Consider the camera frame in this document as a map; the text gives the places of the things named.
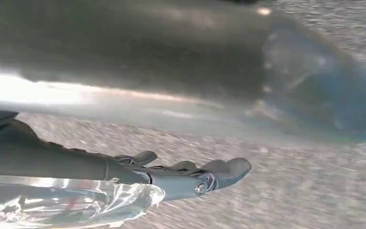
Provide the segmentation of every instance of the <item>asphalt road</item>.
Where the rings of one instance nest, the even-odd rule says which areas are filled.
[[[366,0],[278,0],[280,8],[366,60]],[[160,164],[243,156],[253,170],[232,188],[175,201],[124,229],[366,229],[366,145],[279,149],[148,129],[22,114],[39,136],[92,152],[154,150]]]

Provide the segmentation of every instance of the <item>bolt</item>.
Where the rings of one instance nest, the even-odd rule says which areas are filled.
[[[197,195],[204,195],[207,191],[207,185],[205,183],[198,183],[197,187],[195,188],[195,192]]]

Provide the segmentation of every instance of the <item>motorcycle foot peg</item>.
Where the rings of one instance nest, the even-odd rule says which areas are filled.
[[[234,158],[228,162],[211,161],[201,168],[197,168],[193,162],[183,161],[172,167],[136,168],[134,172],[146,174],[150,184],[165,191],[163,201],[170,201],[195,198],[231,186],[245,177],[251,168],[246,159]]]
[[[127,156],[127,155],[115,156],[114,159],[116,159],[121,164],[145,166],[151,163],[152,161],[158,159],[158,156],[155,152],[146,150],[134,156]]]

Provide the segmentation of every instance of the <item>road surface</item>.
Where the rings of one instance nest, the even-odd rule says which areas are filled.
[[[366,60],[366,0],[277,0],[282,9]],[[366,145],[280,149],[134,127],[22,114],[40,137],[91,152],[154,150],[159,163],[243,156],[253,170],[206,197],[163,203],[124,229],[366,229]]]

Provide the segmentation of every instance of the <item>chrome exhaust pipe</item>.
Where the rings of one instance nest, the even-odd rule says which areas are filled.
[[[215,0],[0,1],[0,110],[275,146],[366,141],[366,67]]]

